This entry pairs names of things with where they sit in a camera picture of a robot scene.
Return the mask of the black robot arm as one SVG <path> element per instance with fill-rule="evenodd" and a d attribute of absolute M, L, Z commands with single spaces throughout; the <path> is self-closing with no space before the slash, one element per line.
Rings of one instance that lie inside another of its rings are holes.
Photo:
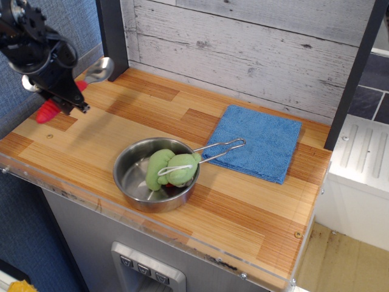
<path fill-rule="evenodd" d="M 65 114 L 90 107 L 73 78 L 75 46 L 47 26 L 38 7 L 27 1 L 1 1 L 1 53 L 22 75 L 24 87 L 40 94 Z"/>

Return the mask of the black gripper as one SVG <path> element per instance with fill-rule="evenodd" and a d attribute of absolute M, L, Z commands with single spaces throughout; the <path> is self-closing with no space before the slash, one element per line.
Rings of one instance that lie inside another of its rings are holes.
<path fill-rule="evenodd" d="M 85 114 L 90 110 L 72 76 L 78 63 L 72 43 L 67 39 L 28 40 L 21 50 L 21 73 L 42 91 L 57 96 L 59 99 L 52 101 L 61 112 L 70 115 L 78 109 Z"/>

